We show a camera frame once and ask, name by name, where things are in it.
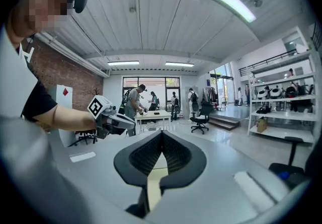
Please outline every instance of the white desk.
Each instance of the white desk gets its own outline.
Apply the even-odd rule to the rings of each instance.
[[[135,124],[136,124],[136,128],[139,126],[139,128],[137,128],[137,134],[139,134],[140,132],[142,132],[142,120],[149,120],[149,119],[162,119],[163,120],[163,130],[165,129],[165,119],[168,119],[168,123],[169,123],[169,129],[170,129],[170,119],[171,119],[171,113],[165,111],[165,110],[156,110],[156,111],[148,111],[148,113],[144,114],[143,116],[141,116],[139,113],[136,114],[136,116],[134,117],[135,119]]]

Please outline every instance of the red brick wall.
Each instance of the red brick wall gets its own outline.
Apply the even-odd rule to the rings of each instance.
[[[26,50],[27,41],[23,41]],[[30,44],[34,52],[30,65],[45,88],[54,85],[72,87],[72,107],[86,110],[97,88],[99,94],[103,93],[103,78],[95,75],[83,66],[60,54],[37,38]]]

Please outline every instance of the black sleeve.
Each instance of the black sleeve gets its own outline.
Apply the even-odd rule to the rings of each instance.
[[[36,122],[34,116],[46,113],[57,105],[57,103],[46,92],[43,84],[38,80],[35,88],[32,90],[22,114],[31,122]]]

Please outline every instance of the step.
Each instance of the step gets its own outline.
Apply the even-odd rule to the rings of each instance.
[[[234,125],[234,126],[239,126],[239,121],[228,119],[228,118],[223,118],[223,117],[220,117],[220,116],[218,116],[218,117],[217,116],[209,116],[209,119],[224,122],[224,123],[231,124],[231,125]]]
[[[236,128],[235,125],[227,124],[227,123],[224,123],[224,122],[221,122],[221,121],[216,121],[214,119],[210,119],[208,123],[212,124],[212,125],[215,125],[215,126],[218,126],[218,127],[221,127],[221,128],[226,129],[228,131],[231,131],[232,129]]]

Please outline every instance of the red diamond sign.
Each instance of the red diamond sign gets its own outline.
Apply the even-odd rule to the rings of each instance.
[[[65,90],[62,93],[64,94],[64,96],[66,96],[68,93],[68,90],[65,88]]]

